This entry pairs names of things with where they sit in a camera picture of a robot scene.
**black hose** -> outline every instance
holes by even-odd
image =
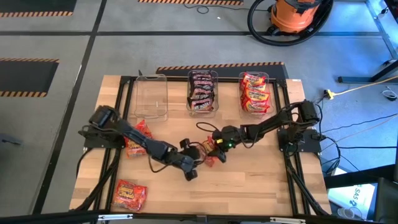
[[[250,33],[253,35],[254,38],[256,38],[258,41],[260,41],[263,44],[271,45],[271,46],[279,46],[279,47],[286,47],[286,46],[291,46],[295,44],[300,44],[309,38],[311,38],[313,35],[315,35],[325,24],[325,22],[328,20],[330,11],[333,7],[333,0],[325,0],[323,3],[321,3],[320,7],[318,8],[317,12],[315,13],[314,17],[321,16],[321,18],[314,19],[313,22],[309,25],[309,27],[313,26],[313,29],[310,32],[303,33],[298,39],[295,40],[289,40],[289,41],[278,41],[278,40],[270,40],[267,38],[262,37],[257,33],[257,31],[254,30],[253,27],[253,15],[260,3],[262,3],[263,0],[256,0],[253,5],[250,7],[249,13],[248,13],[248,27]]]

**clear plastic bin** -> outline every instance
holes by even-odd
[[[193,110],[190,107],[190,104],[188,102],[188,98],[190,97],[191,94],[191,83],[190,83],[190,77],[192,77],[193,72],[208,72],[210,73],[211,77],[214,79],[214,100],[212,107],[213,109],[210,111],[200,111],[200,110]],[[189,71],[188,73],[188,82],[187,82],[187,110],[189,111],[189,115],[194,118],[212,118],[215,116],[217,110],[218,110],[218,73],[212,70],[192,70]]]
[[[140,75],[135,81],[134,114],[145,119],[147,123],[166,121],[167,106],[167,78],[165,75]]]
[[[243,80],[244,74],[249,74],[249,75],[254,75],[257,77],[265,77],[266,78],[266,92],[270,93],[267,105],[270,107],[267,109],[267,111],[265,113],[248,112],[248,111],[243,110],[242,100],[241,100],[243,91],[240,88],[240,84]],[[239,98],[238,98],[238,100],[239,100],[239,115],[242,119],[261,119],[266,114],[272,113],[274,111],[274,107],[272,106],[272,100],[271,100],[271,92],[269,91],[269,75],[265,72],[241,72],[239,74],[238,95],[239,95]]]

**wooden table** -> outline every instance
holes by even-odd
[[[104,76],[96,105],[114,106],[120,76]],[[226,125],[258,123],[259,120],[241,119],[238,111],[236,83],[219,83],[220,108],[214,118],[192,118],[185,107],[186,83],[168,82],[169,118],[165,122],[148,123],[156,139],[179,146],[183,138],[204,141],[209,133],[195,127],[206,121],[222,128]],[[302,82],[287,80],[290,102],[304,100]],[[128,121],[135,125],[134,103],[131,103]],[[275,111],[264,119],[274,115]],[[70,208],[79,206],[98,182],[104,149],[92,150],[81,162]],[[291,216],[289,188],[282,153],[279,151],[276,131],[267,133],[251,149],[239,145],[227,153],[227,162],[217,161],[213,167],[198,167],[198,177],[186,181],[181,170],[168,167],[152,173],[147,156],[128,159],[122,152],[117,179],[145,185],[148,196],[142,213],[207,214],[207,215],[280,215]],[[324,210],[330,206],[317,157],[300,153],[305,183]],[[162,167],[152,161],[154,169]],[[104,188],[100,208],[104,207],[108,186]],[[303,213],[300,190],[295,186],[299,212]],[[112,206],[113,212],[128,212]]]

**concrete floor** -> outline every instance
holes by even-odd
[[[72,17],[1,18],[2,30],[76,31],[92,30],[100,0],[79,0]],[[252,1],[245,1],[249,7]],[[271,2],[263,3],[267,8]],[[267,27],[266,12],[256,13],[256,27]],[[206,15],[178,4],[144,4],[130,0],[108,1],[100,31],[247,31],[247,11],[211,8]],[[377,32],[361,2],[335,2],[323,32]],[[68,103],[88,37],[0,37],[0,57],[59,58],[49,94],[45,98],[0,98],[0,133],[21,138],[21,147],[0,150],[0,216],[30,212],[39,180],[45,172],[57,129]],[[290,78],[303,80],[307,99],[320,97],[323,89],[343,91],[357,85],[342,85],[341,75],[369,76],[391,58],[381,37],[314,37],[292,47],[272,47],[246,36],[108,36],[97,37],[68,127],[43,212],[64,212],[75,184],[75,167],[82,154],[83,138],[77,134],[86,124],[100,89],[103,75],[154,73],[159,66],[208,63],[283,61]],[[398,86],[391,86],[398,92]],[[376,85],[325,101],[322,129],[386,116],[397,112],[397,102],[386,100]],[[375,125],[328,133],[339,139]],[[390,146],[397,142],[398,119],[344,140],[341,146]],[[392,164],[390,149],[346,149],[342,155],[359,169]],[[336,156],[329,148],[323,157]],[[344,160],[341,166],[353,168]]]

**yellow cable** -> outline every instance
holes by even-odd
[[[365,88],[365,87],[368,87],[368,86],[373,86],[373,85],[377,85],[377,84],[380,84],[380,83],[384,83],[386,81],[393,80],[395,78],[398,78],[398,75],[394,76],[394,77],[390,77],[390,78],[385,79],[383,81],[379,81],[379,82],[376,82],[376,83],[371,83],[371,84],[363,85],[363,86],[360,86],[360,87],[357,87],[357,88],[353,88],[353,89],[350,89],[350,90],[342,91],[341,93],[333,93],[330,90],[327,90],[327,92],[328,92],[328,95],[329,95],[330,99],[332,100],[334,96],[342,95],[342,94],[345,94],[345,93],[348,93],[348,92],[351,92],[351,91],[354,91],[354,90],[358,90],[358,89],[361,89],[361,88]]]
[[[390,120],[392,120],[392,119],[394,119],[394,118],[396,118],[396,117],[398,117],[398,114],[395,115],[395,116],[392,116],[392,117],[391,117],[390,119],[388,119],[387,121],[383,121],[383,122],[381,122],[381,123],[379,123],[379,124],[377,124],[377,125],[375,125],[375,126],[373,126],[373,127],[366,128],[365,130],[362,130],[362,131],[360,131],[360,132],[357,132],[357,133],[354,133],[354,134],[350,134],[349,136],[345,136],[345,137],[343,137],[343,138],[337,140],[336,142],[334,142],[334,143],[328,145],[326,148],[322,149],[322,151],[324,151],[325,149],[329,148],[330,146],[334,145],[335,143],[338,143],[339,141],[341,141],[341,140],[343,140],[343,139],[349,138],[349,137],[354,136],[354,135],[356,135],[356,134],[359,134],[359,133],[362,133],[362,132],[364,132],[364,131],[367,131],[367,130],[370,130],[370,129],[372,129],[372,128],[375,128],[375,127],[377,127],[377,126],[380,126],[380,125],[382,125],[382,124],[384,124],[384,123],[386,123],[386,122],[389,122]]]

